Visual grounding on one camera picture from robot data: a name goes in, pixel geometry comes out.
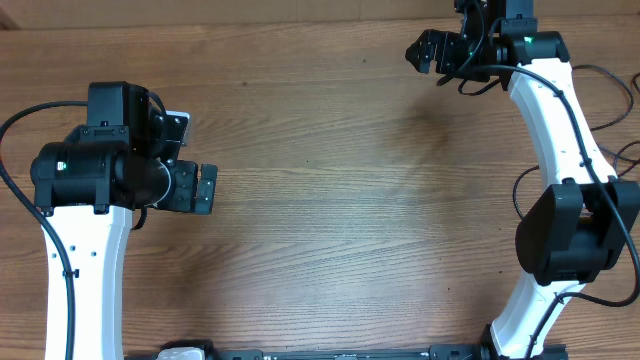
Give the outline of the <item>black USB cable long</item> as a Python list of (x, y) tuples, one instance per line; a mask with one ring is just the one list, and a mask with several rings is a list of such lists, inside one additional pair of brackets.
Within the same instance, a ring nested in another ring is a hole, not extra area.
[[(607, 77), (611, 78), (613, 81), (615, 81), (624, 91), (624, 93), (627, 95), (628, 97), (628, 105), (626, 107), (626, 110), (617, 118), (615, 118), (614, 120), (603, 124), (603, 125), (599, 125), (596, 129), (596, 131), (598, 130), (603, 130), (609, 127), (613, 127), (614, 125), (622, 122), (633, 110), (634, 105), (635, 105), (635, 99), (634, 99), (634, 94), (632, 92), (632, 90), (629, 88), (629, 86), (622, 80), (620, 79), (618, 76), (616, 76), (615, 74), (611, 73), (610, 71), (608, 71), (605, 68), (596, 66), (596, 65), (592, 65), (592, 64), (582, 64), (582, 65), (577, 65), (574, 67), (574, 70), (590, 70), (590, 71), (594, 71), (594, 72), (599, 72), (601, 74), (605, 74)], [(631, 158), (627, 158), (623, 156), (623, 153), (630, 147), (634, 146), (638, 144), (638, 141), (634, 141), (631, 143), (628, 143), (627, 145), (623, 146), (618, 152), (613, 152), (609, 149), (607, 149), (606, 147), (599, 145), (599, 149), (602, 150), (606, 155), (610, 155), (613, 158), (613, 168), (615, 171), (618, 171), (618, 166), (620, 165), (621, 162), (627, 162), (629, 163), (629, 166), (623, 170), (622, 172), (620, 172), (618, 174), (618, 177), (624, 177), (627, 173), (629, 173), (630, 171), (632, 171), (638, 164), (639, 164), (639, 160), (638, 159), (631, 159)], [(524, 213), (521, 211), (519, 203), (518, 203), (518, 198), (517, 198), (517, 192), (518, 192), (518, 186), (521, 182), (521, 180), (528, 175), (531, 172), (534, 171), (538, 171), (539, 167), (538, 166), (533, 166), (531, 168), (528, 168), (526, 170), (524, 170), (519, 176), (518, 178), (515, 180), (513, 188), (512, 188), (512, 202), (514, 205), (514, 209), (517, 213), (517, 215), (519, 216), (519, 218), (521, 220), (524, 219)]]

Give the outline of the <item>black USB cable short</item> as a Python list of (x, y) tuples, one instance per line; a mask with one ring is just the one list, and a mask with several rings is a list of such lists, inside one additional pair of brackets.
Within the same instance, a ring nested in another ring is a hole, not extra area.
[(624, 146), (639, 140), (639, 95), (632, 90), (630, 75), (584, 65), (573, 69), (573, 80), (594, 139), (613, 162)]

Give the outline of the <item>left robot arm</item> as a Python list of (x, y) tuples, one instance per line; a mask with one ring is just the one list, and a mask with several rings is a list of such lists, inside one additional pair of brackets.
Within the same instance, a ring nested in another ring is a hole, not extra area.
[(216, 166), (179, 159), (190, 116), (146, 88), (94, 82), (87, 120), (31, 166), (45, 240), (48, 359), (121, 359), (124, 257), (136, 210), (208, 215)]

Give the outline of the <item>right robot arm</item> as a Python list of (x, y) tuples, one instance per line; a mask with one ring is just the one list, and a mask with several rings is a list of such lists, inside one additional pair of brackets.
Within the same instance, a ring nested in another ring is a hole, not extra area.
[(501, 86), (532, 140), (544, 190), (521, 218), (516, 255), (522, 272), (501, 314), (473, 345), (433, 345), (430, 359), (564, 359), (545, 339), (567, 303), (628, 251), (639, 186), (622, 180), (593, 138), (573, 84), (562, 36), (540, 31), (530, 1), (458, 1), (459, 32), (428, 29), (406, 60), (442, 82)]

